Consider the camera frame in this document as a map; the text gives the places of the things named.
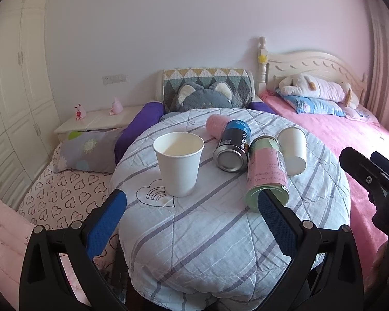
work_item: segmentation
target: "wardrobe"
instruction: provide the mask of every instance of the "wardrobe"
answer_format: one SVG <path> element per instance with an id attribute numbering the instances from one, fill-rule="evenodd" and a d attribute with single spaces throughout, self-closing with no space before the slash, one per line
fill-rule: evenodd
<path id="1" fill-rule="evenodd" d="M 49 164 L 60 121 L 48 79 L 46 0 L 0 2 L 0 199 L 17 209 Z"/>

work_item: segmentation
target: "upright paper cup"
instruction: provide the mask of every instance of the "upright paper cup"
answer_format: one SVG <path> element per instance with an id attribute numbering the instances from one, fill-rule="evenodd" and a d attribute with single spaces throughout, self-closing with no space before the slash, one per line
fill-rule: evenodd
<path id="1" fill-rule="evenodd" d="M 307 167 L 307 138 L 297 127 L 287 127 L 278 135 L 288 175 L 299 175 Z"/>
<path id="2" fill-rule="evenodd" d="M 233 120 L 233 118 L 228 116 L 223 116 L 221 114 L 211 114 L 206 120 L 206 131 L 217 140 L 220 140 L 226 125 L 231 120 Z"/>
<path id="3" fill-rule="evenodd" d="M 175 197 L 191 194 L 197 180 L 204 141 L 188 132 L 167 133 L 154 140 L 165 190 Z"/>

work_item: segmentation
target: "heart drawing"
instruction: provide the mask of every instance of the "heart drawing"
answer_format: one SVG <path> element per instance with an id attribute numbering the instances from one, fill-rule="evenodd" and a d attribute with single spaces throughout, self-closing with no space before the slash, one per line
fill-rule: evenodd
<path id="1" fill-rule="evenodd" d="M 153 207 L 174 207 L 174 197 L 167 194 L 163 180 L 155 180 L 150 186 L 140 188 L 136 193 L 137 199 Z"/>

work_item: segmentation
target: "green can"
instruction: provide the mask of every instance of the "green can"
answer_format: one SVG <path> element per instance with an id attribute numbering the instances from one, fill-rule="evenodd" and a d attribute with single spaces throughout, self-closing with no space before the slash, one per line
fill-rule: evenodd
<path id="1" fill-rule="evenodd" d="M 285 206 L 289 199 L 288 177 L 280 144 L 272 136 L 260 136 L 249 147 L 245 203 L 259 213 L 258 195 L 269 189 Z"/>

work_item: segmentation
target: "electrical socket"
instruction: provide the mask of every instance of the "electrical socket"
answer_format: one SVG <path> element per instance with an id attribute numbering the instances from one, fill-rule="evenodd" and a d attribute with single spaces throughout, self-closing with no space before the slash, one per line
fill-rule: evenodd
<path id="1" fill-rule="evenodd" d="M 102 78 L 104 85 L 128 82 L 128 75 L 126 74 L 115 74 L 112 76 L 104 76 Z"/>

